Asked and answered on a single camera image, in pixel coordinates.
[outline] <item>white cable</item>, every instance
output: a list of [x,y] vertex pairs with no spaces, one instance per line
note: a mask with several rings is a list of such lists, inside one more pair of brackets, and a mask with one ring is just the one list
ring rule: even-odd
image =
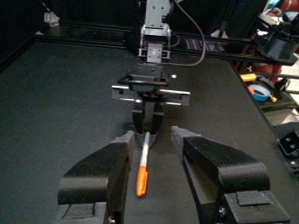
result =
[[164,62],[164,63],[160,63],[158,65],[162,65],[162,66],[178,66],[178,67],[194,67],[197,66],[202,59],[204,59],[204,56],[205,56],[205,51],[206,51],[206,43],[205,43],[205,39],[204,39],[204,35],[202,35],[202,32],[201,32],[201,28],[198,27],[197,23],[194,22],[194,20],[192,19],[192,17],[189,16],[189,14],[185,12],[185,10],[182,9],[182,7],[180,6],[178,4],[178,0],[173,0],[177,8],[180,9],[181,13],[185,15],[185,17],[190,20],[190,22],[193,23],[194,27],[197,28],[198,30],[198,33],[200,33],[200,39],[201,39],[201,53],[200,53],[200,58],[196,62],[190,63],[190,64],[178,64],[178,63],[169,63],[169,62]]

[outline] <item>black table surface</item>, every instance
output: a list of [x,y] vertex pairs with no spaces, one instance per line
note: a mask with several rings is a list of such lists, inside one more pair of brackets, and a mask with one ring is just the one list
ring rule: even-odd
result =
[[[190,62],[193,57],[172,57]],[[132,129],[132,102],[110,100],[110,86],[138,62],[126,50],[34,43],[0,75],[0,223],[53,223],[62,174]],[[165,66],[169,89],[190,91],[190,106],[165,106],[148,154],[148,191],[134,196],[136,147],[125,223],[197,223],[192,195],[170,142],[176,125],[258,159],[273,192],[299,223],[299,185],[276,147],[276,135],[230,64],[205,59]]]

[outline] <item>bolt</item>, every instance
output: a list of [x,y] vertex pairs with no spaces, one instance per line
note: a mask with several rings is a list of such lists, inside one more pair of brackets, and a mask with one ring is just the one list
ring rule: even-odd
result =
[[224,217],[226,215],[226,210],[225,210],[225,208],[221,206],[220,208],[218,208],[218,217]]
[[108,224],[114,224],[116,221],[110,218],[110,216],[106,217],[106,223]]

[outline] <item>pen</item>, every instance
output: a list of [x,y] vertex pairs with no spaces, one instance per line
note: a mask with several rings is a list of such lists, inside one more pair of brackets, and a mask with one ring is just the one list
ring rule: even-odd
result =
[[144,146],[142,146],[142,155],[140,159],[140,166],[137,170],[136,178],[136,196],[141,197],[145,194],[146,187],[146,154],[148,154],[148,144],[149,144],[149,132],[144,134]]

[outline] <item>metal bracket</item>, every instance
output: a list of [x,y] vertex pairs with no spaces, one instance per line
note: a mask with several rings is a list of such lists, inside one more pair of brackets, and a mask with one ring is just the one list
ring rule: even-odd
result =
[[168,105],[177,105],[177,106],[189,106],[189,99],[190,99],[190,92],[176,91],[170,89],[160,89],[157,94],[160,97],[141,97],[129,91],[128,87],[125,86],[112,86],[112,99],[120,101],[141,101],[145,99],[146,102],[160,102]]
[[49,24],[49,27],[60,25],[60,18],[54,15],[54,13],[52,11],[44,13],[42,21],[44,21],[44,23]]

